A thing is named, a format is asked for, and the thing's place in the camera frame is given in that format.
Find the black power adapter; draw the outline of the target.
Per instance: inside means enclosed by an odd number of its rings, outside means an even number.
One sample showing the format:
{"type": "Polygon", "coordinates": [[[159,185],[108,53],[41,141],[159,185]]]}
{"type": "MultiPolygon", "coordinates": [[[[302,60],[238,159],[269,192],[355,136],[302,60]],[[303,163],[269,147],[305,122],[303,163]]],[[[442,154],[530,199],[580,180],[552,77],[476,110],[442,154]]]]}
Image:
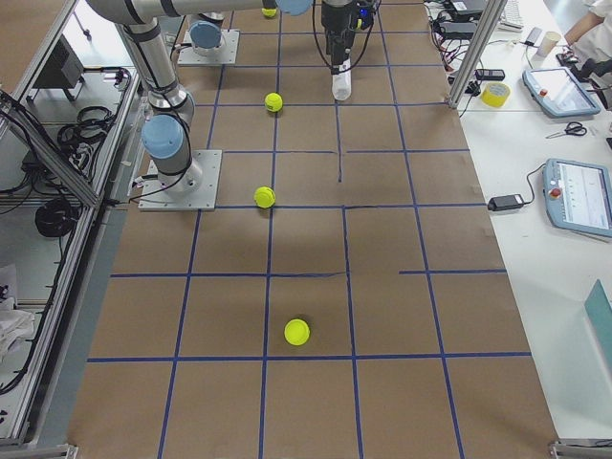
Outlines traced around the black power adapter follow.
{"type": "Polygon", "coordinates": [[[493,196],[487,203],[489,211],[506,211],[522,208],[525,205],[520,194],[493,196]]]}

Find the upper teach pendant tablet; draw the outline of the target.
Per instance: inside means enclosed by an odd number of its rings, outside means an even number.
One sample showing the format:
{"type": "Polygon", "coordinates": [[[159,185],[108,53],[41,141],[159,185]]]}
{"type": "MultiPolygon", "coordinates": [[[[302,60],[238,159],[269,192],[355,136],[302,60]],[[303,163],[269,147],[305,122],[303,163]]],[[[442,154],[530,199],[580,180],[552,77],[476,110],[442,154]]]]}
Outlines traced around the upper teach pendant tablet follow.
{"type": "Polygon", "coordinates": [[[601,111],[565,67],[525,70],[522,81],[534,101],[551,118],[592,116],[601,111]]]}

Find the white crumpled cloth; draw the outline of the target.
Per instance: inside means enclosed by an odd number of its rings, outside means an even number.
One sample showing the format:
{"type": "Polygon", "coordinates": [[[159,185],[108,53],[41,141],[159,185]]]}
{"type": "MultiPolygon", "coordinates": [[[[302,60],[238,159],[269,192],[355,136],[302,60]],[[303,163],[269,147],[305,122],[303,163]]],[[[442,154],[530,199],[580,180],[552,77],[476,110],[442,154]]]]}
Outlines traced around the white crumpled cloth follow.
{"type": "Polygon", "coordinates": [[[1,359],[34,337],[34,313],[18,308],[16,267],[1,268],[1,359]]]}

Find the tennis ball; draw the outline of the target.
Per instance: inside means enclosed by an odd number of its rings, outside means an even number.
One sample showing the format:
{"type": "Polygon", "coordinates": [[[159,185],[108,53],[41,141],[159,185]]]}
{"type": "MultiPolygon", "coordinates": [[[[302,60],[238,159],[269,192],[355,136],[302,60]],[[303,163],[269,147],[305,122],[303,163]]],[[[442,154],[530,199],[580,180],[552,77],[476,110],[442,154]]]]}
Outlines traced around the tennis ball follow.
{"type": "Polygon", "coordinates": [[[284,102],[278,93],[271,92],[265,96],[264,104],[267,111],[277,113],[283,108],[284,102]]]}
{"type": "Polygon", "coordinates": [[[272,19],[277,16],[278,9],[277,8],[263,8],[261,12],[265,18],[272,19]]]}
{"type": "Polygon", "coordinates": [[[284,339],[292,346],[304,345],[310,338],[310,326],[302,318],[290,319],[284,327],[284,339]]]}
{"type": "Polygon", "coordinates": [[[271,208],[275,204],[276,198],[271,187],[260,186],[253,194],[253,200],[259,208],[271,208]]]}

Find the white blue tennis ball can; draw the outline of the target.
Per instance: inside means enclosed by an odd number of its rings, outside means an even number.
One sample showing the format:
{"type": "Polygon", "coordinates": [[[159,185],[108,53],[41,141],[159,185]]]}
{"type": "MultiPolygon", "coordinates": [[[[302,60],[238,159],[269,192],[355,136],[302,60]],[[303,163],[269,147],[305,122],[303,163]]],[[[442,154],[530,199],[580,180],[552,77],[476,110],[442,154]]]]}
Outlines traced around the white blue tennis ball can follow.
{"type": "Polygon", "coordinates": [[[351,60],[349,58],[339,66],[339,72],[332,75],[332,94],[338,101],[345,101],[352,94],[351,60]]]}

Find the aluminium frame post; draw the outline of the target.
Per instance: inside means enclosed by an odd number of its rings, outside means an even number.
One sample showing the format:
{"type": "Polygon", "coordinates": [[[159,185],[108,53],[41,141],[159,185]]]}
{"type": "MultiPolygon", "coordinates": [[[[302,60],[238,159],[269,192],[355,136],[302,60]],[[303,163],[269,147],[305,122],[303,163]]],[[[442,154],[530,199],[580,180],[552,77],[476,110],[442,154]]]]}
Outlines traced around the aluminium frame post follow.
{"type": "Polygon", "coordinates": [[[506,3],[506,0],[491,0],[487,2],[461,67],[450,88],[448,94],[448,106],[450,108],[456,109],[458,107],[459,101],[473,76],[476,65],[497,27],[498,20],[506,3]]]}

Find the black remote device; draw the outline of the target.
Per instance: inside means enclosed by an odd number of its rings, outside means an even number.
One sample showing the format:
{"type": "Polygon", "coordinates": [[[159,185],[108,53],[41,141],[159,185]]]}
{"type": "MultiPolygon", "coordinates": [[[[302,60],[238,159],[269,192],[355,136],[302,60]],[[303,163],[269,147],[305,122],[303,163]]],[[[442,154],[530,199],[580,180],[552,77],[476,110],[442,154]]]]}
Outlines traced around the black remote device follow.
{"type": "Polygon", "coordinates": [[[506,74],[502,69],[476,69],[474,76],[479,81],[503,81],[506,74]]]}

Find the black handled scissors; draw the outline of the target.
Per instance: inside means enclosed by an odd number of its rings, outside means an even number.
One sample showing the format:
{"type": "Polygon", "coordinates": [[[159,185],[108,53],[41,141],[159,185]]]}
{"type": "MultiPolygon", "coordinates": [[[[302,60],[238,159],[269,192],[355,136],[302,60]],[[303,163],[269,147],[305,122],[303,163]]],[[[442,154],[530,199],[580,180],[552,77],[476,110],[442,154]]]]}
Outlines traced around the black handled scissors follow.
{"type": "Polygon", "coordinates": [[[587,128],[581,122],[570,121],[561,131],[546,136],[546,139],[556,139],[563,136],[583,137],[587,132],[587,128]]]}

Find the tennis ball far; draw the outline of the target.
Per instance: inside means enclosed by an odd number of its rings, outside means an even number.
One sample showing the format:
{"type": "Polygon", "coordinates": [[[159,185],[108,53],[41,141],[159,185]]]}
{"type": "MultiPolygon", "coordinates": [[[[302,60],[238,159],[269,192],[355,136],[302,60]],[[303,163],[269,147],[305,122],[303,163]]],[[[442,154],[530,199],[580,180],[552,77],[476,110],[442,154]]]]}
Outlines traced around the tennis ball far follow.
{"type": "Polygon", "coordinates": [[[265,96],[264,104],[267,111],[277,113],[283,108],[284,102],[278,93],[271,92],[265,96]]]}

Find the teach pendant tablet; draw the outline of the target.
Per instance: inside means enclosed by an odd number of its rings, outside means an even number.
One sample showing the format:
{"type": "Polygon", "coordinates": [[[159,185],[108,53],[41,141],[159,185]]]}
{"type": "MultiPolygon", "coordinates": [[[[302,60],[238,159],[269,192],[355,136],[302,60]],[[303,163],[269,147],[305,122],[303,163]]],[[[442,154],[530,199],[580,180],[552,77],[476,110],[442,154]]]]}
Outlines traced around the teach pendant tablet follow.
{"type": "Polygon", "coordinates": [[[605,166],[549,159],[542,180],[546,213],[554,227],[611,237],[611,180],[605,166]]]}
{"type": "Polygon", "coordinates": [[[601,111],[565,67],[525,70],[522,81],[534,101],[551,118],[592,116],[601,111]]]}

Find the tennis ball near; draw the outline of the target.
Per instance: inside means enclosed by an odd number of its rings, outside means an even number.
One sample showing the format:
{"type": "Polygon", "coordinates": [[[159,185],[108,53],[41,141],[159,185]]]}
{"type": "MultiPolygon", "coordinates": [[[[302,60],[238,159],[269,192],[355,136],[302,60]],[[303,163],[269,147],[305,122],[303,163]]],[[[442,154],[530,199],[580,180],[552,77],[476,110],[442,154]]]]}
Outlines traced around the tennis ball near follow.
{"type": "Polygon", "coordinates": [[[284,339],[292,346],[304,345],[310,338],[310,326],[302,318],[290,319],[284,327],[284,339]]]}

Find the lower teach pendant tablet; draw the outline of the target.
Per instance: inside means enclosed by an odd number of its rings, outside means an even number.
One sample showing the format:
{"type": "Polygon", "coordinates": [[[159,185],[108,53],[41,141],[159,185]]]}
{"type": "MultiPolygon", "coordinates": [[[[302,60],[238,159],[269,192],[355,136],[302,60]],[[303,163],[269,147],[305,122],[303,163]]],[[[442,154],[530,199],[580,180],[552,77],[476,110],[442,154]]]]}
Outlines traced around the lower teach pendant tablet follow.
{"type": "Polygon", "coordinates": [[[546,213],[554,227],[611,237],[611,180],[605,166],[549,159],[542,180],[546,213]]]}

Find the paper cup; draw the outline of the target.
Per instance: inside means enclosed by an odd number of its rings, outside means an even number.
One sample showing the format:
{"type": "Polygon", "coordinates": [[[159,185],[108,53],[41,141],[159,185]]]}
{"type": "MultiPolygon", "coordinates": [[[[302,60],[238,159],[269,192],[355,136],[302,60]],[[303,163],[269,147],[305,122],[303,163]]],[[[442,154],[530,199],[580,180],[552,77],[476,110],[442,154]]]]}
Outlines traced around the paper cup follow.
{"type": "Polygon", "coordinates": [[[541,57],[546,57],[558,44],[561,39],[561,34],[555,31],[546,32],[541,40],[541,43],[536,51],[536,54],[541,57]]]}

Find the tennis ball middle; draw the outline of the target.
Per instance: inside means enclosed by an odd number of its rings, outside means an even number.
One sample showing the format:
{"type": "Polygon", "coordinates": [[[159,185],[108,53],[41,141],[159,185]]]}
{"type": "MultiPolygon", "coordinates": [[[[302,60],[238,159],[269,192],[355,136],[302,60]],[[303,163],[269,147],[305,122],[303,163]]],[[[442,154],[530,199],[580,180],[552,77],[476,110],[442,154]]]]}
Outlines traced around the tennis ball middle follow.
{"type": "Polygon", "coordinates": [[[260,186],[253,194],[253,200],[259,208],[271,208],[275,204],[276,198],[271,187],[260,186]]]}

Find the yellow tape roll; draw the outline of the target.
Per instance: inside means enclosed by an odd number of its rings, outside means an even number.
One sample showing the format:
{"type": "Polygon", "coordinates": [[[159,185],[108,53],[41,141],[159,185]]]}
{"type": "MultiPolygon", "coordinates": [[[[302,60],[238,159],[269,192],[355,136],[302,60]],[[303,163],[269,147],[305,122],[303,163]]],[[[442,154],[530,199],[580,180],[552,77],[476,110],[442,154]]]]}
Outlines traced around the yellow tape roll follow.
{"type": "Polygon", "coordinates": [[[511,94],[511,88],[497,81],[489,82],[482,92],[482,101],[493,108],[501,108],[508,100],[511,94]]]}

